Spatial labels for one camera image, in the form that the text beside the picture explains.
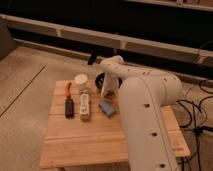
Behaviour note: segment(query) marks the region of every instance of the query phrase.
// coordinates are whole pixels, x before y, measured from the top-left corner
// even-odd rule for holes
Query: paper cup
[[[74,79],[74,81],[80,91],[87,88],[87,86],[86,86],[87,80],[88,80],[88,78],[87,78],[87,75],[85,75],[85,74],[79,74]]]

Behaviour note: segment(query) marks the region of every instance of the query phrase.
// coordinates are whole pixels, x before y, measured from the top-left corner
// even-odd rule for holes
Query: speckled floor
[[[0,117],[0,171],[41,171],[41,147],[55,81],[73,79],[79,73],[86,73],[89,78],[95,78],[100,72],[97,64],[88,66],[83,60],[26,47],[18,47],[0,61],[0,115],[3,114]],[[184,83],[182,96],[191,86],[193,85]],[[199,101],[206,95],[198,87],[194,87],[187,99]],[[209,99],[203,106],[208,112],[209,126],[213,126],[212,104],[213,100]],[[172,107],[182,124],[186,119],[183,117],[185,115],[182,115],[185,111],[175,104]],[[184,134],[193,153],[193,135],[191,132]],[[202,134],[200,144],[203,171],[211,171],[213,134]],[[191,161],[193,171],[198,170],[196,160],[195,157]],[[127,171],[128,164],[75,167],[67,170]]]

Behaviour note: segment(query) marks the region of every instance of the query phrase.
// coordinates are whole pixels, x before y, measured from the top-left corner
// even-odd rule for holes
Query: red brush handle
[[[72,82],[69,82],[65,87],[65,96],[67,98],[71,97],[70,88],[71,88]]]

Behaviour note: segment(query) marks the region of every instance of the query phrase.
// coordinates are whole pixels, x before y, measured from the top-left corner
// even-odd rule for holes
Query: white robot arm
[[[182,89],[173,74],[125,66],[121,56],[100,63],[105,72],[102,94],[115,90],[120,77],[119,109],[132,171],[176,171],[177,162],[161,114],[161,106],[175,102]]]

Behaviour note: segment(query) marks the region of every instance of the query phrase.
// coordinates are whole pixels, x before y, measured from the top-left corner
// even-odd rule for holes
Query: tabletop
[[[71,94],[75,117],[66,119],[64,89],[70,81],[72,80],[56,82],[40,167],[58,168],[127,162],[127,147],[117,98],[111,100],[116,114],[110,118],[106,117],[98,107],[103,99],[97,92],[94,80],[89,80],[87,87],[90,94],[91,118],[87,122],[82,121],[79,116],[80,92],[72,81]],[[189,148],[172,109],[169,106],[163,107],[162,113],[175,156],[189,156]]]

